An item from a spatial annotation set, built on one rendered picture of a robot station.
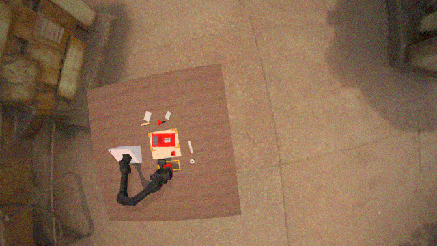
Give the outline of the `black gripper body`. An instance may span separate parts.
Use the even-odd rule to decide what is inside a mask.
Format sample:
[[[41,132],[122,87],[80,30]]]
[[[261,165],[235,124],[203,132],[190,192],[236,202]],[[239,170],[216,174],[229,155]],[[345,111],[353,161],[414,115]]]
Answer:
[[[157,169],[157,171],[162,172],[163,169],[163,165],[166,165],[166,160],[165,159],[158,159],[158,165],[160,166],[160,169]],[[156,172],[157,172],[156,171]],[[168,183],[168,181],[166,180],[164,184]]]

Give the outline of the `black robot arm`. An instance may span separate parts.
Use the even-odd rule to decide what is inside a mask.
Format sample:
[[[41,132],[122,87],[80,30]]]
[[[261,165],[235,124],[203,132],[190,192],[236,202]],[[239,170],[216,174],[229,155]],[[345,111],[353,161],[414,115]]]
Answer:
[[[140,193],[135,195],[133,198],[128,196],[127,193],[127,184],[128,184],[128,175],[131,173],[131,157],[129,154],[122,154],[123,158],[119,160],[119,170],[121,171],[121,182],[120,182],[120,192],[117,195],[117,202],[121,204],[122,206],[128,205],[128,206],[135,206],[137,205],[143,198],[147,197],[149,194],[154,193],[161,189],[163,184],[166,180],[172,179],[172,172],[171,168],[167,166],[166,168],[162,169],[162,172],[157,171],[154,172],[153,175],[150,174],[150,180],[152,180],[148,186],[142,190]],[[159,183],[161,181],[161,183]]]

